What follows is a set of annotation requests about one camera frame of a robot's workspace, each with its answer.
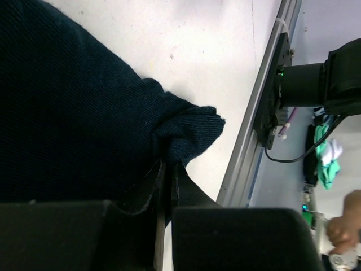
human hand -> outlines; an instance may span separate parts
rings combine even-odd
[[[330,220],[327,227],[327,236],[334,246],[331,254],[343,254],[355,248],[359,242],[358,225],[352,217],[340,216]]]

cable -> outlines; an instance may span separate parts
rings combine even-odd
[[[298,162],[300,160],[302,160],[303,158],[305,158],[307,155],[309,155],[310,153],[312,153],[318,146],[320,146],[330,135],[331,133],[336,129],[336,127],[346,118],[346,116],[338,116],[335,121],[330,125],[328,131],[326,132],[325,135],[323,135],[321,137],[320,140],[317,141],[317,143],[315,143],[308,151],[306,151],[302,156],[296,158],[296,159],[292,159],[292,160],[280,160],[280,159],[274,159],[272,157],[269,156],[268,154],[268,150],[267,147],[265,147],[265,154],[267,156],[268,159],[270,159],[271,161],[274,162],[278,162],[278,163],[295,163]]]

teal fabric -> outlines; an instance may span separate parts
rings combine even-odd
[[[329,125],[327,124],[317,126],[315,130],[314,143],[320,140],[321,137],[326,134],[328,129]],[[336,178],[337,173],[340,171],[341,167],[337,159],[332,160],[331,163],[327,165],[322,164],[322,153],[325,151],[326,146],[327,140],[322,142],[322,144],[316,148],[315,152],[318,159],[318,180],[322,183],[323,187],[328,190],[332,187],[333,180]]]

navy blue fabric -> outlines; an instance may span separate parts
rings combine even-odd
[[[118,199],[159,157],[188,163],[221,135],[214,107],[141,79],[51,5],[0,7],[1,201]]]

table surface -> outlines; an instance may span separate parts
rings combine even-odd
[[[142,77],[199,106],[223,134],[187,167],[214,200],[249,102],[280,0],[48,0]],[[170,227],[164,270],[171,270]]]

